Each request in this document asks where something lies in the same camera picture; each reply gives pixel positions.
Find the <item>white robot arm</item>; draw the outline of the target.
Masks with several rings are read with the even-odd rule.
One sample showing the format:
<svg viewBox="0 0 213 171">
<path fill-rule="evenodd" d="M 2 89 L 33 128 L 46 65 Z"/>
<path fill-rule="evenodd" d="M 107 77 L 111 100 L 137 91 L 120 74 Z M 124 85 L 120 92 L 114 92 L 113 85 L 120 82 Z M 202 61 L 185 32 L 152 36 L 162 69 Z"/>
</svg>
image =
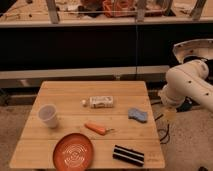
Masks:
<svg viewBox="0 0 213 171">
<path fill-rule="evenodd" d="M 168 108 L 180 107 L 189 97 L 213 113 L 213 85 L 206 81 L 208 75 L 208 65 L 201 60 L 177 65 L 166 72 L 167 84 L 158 95 Z"/>
</svg>

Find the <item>white robot base shell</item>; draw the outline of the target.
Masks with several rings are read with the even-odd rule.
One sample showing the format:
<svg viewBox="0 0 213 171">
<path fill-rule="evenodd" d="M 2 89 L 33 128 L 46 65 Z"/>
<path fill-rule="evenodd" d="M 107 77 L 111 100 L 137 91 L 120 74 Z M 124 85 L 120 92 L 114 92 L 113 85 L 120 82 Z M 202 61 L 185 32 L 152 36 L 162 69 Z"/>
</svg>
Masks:
<svg viewBox="0 0 213 171">
<path fill-rule="evenodd" d="M 213 38 L 193 39 L 177 43 L 173 46 L 173 54 L 179 63 L 190 56 L 213 60 Z"/>
</svg>

